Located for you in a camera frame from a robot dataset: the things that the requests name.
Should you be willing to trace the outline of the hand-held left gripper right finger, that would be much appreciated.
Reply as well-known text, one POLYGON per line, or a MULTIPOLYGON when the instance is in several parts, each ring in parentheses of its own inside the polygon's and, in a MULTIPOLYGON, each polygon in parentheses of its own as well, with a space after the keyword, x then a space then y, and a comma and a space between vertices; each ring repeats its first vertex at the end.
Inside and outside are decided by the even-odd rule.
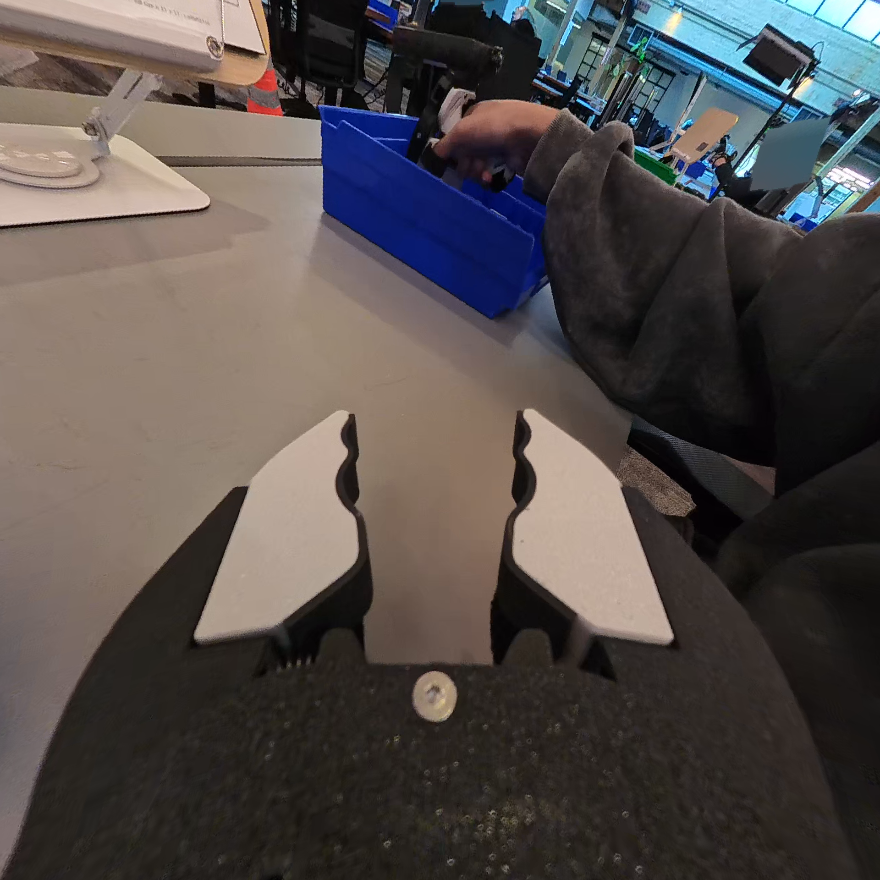
POLYGON ((517 413, 512 512, 491 603, 500 665, 526 631, 553 660, 600 668, 607 641, 670 649, 671 622, 622 485, 609 467, 536 409, 517 413))

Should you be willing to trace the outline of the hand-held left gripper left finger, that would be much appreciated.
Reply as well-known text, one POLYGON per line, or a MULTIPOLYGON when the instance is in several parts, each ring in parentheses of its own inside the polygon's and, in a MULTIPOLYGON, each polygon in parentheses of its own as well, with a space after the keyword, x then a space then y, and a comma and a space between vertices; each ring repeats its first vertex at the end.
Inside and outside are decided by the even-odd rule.
POLYGON ((363 640, 373 587, 358 456, 356 417, 339 410, 260 468, 193 631, 196 645, 268 638, 299 664, 317 657, 332 630, 363 640))

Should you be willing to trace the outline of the blue plastic bin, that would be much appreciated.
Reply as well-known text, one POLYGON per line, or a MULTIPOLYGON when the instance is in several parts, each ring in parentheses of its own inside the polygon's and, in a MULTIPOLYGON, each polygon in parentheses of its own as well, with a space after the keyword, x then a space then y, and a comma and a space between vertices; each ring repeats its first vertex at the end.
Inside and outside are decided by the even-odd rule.
POLYGON ((547 283, 545 207, 520 177, 501 192, 456 188, 407 158, 414 117, 319 110, 326 214, 488 318, 547 283))

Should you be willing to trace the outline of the person's right forearm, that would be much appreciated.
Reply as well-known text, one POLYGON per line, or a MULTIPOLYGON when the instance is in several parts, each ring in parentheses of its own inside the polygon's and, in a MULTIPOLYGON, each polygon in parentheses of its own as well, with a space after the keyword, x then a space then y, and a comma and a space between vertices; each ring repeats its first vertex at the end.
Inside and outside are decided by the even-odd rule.
POLYGON ((556 115, 527 166, 574 358, 618 406, 695 446, 878 492, 879 221, 803 235, 633 160, 629 129, 556 115))

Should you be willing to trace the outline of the person's right hand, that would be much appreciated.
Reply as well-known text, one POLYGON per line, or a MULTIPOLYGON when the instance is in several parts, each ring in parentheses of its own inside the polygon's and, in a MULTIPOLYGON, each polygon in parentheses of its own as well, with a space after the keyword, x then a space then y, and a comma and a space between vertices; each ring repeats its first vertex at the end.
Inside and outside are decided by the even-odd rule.
POLYGON ((516 100, 475 104, 434 147, 457 173, 487 187, 495 166, 523 173, 534 149, 560 114, 553 106, 516 100))

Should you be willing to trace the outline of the black office chair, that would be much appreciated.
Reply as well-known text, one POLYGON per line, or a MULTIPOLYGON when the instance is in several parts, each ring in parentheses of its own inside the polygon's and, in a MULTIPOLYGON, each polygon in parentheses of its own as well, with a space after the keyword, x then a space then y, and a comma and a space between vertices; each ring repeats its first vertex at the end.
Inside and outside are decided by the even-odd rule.
POLYGON ((273 64, 299 93, 282 98, 285 116, 320 119, 306 98, 311 83, 323 89, 324 104, 366 111, 358 94, 364 75, 367 1, 269 1, 268 28, 273 64))

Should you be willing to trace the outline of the orange traffic cone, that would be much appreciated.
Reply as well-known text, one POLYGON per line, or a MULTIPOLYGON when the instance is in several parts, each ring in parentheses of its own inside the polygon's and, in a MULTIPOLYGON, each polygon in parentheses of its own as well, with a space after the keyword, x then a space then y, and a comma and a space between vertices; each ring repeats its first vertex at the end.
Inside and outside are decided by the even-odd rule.
POLYGON ((283 116, 276 72, 271 63, 261 78, 247 89, 247 112, 259 116, 283 116))

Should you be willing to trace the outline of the printed instruction sheet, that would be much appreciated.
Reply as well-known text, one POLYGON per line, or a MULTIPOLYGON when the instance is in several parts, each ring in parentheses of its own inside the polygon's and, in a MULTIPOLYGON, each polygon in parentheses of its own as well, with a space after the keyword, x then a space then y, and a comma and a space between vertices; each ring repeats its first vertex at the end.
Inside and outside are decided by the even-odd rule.
POLYGON ((213 61, 227 48, 262 54, 257 17, 246 1, 133 1, 133 14, 162 33, 163 43, 186 47, 213 61))

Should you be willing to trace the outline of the person's body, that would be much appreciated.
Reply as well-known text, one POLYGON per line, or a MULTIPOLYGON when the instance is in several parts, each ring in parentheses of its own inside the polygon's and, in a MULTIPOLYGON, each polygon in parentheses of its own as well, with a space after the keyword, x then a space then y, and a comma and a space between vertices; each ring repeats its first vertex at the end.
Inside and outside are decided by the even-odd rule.
POLYGON ((878 878, 878 443, 780 494, 722 544, 808 721, 863 878, 878 878))

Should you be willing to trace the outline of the black panel on tripod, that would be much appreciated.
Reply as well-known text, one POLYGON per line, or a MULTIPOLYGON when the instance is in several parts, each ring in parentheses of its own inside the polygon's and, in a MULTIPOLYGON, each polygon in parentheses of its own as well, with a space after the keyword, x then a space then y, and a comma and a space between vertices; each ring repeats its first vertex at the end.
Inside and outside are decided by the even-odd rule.
POLYGON ((737 50, 748 49, 742 63, 775 86, 788 83, 796 90, 800 82, 812 76, 819 59, 806 44, 787 37, 770 24, 740 43, 737 50))

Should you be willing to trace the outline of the white stand with wooden board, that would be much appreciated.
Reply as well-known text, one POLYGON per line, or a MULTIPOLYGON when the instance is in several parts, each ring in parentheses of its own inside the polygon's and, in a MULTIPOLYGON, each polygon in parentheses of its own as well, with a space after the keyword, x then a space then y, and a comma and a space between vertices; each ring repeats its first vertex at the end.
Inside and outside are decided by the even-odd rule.
POLYGON ((164 77, 249 86, 269 65, 262 3, 248 1, 262 54, 227 48, 220 60, 168 45, 133 1, 3 1, 2 43, 122 68, 80 126, 1 125, 1 226, 40 226, 204 210, 210 198, 120 136, 164 77))

